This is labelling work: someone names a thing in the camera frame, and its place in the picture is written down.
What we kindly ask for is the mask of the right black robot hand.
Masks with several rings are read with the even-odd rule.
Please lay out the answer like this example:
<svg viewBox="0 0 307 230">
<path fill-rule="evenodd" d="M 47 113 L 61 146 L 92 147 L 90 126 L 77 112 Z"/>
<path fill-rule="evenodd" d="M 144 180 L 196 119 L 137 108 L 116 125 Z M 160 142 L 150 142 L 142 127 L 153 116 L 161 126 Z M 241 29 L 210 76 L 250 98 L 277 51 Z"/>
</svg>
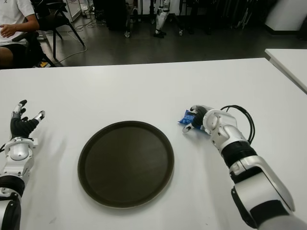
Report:
<svg viewBox="0 0 307 230">
<path fill-rule="evenodd" d="M 204 130 L 203 118 L 212 109 L 212 107 L 205 105 L 194 105 L 189 110 L 186 110 L 182 119 L 182 124 L 185 125 L 182 129 L 183 133 L 187 133 L 194 128 Z"/>
</svg>

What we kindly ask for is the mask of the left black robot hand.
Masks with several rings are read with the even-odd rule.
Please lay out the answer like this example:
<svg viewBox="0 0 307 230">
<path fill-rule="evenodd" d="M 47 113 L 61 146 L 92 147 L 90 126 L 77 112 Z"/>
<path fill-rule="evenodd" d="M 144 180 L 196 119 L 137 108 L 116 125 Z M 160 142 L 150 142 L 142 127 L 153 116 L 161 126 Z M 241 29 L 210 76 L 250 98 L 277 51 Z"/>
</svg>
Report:
<svg viewBox="0 0 307 230">
<path fill-rule="evenodd" d="M 24 106 L 27 100 L 20 101 L 12 111 L 10 121 L 11 139 L 29 138 L 30 134 L 36 129 L 38 124 L 45 118 L 46 112 L 40 111 L 34 118 L 22 117 L 26 112 Z"/>
</svg>

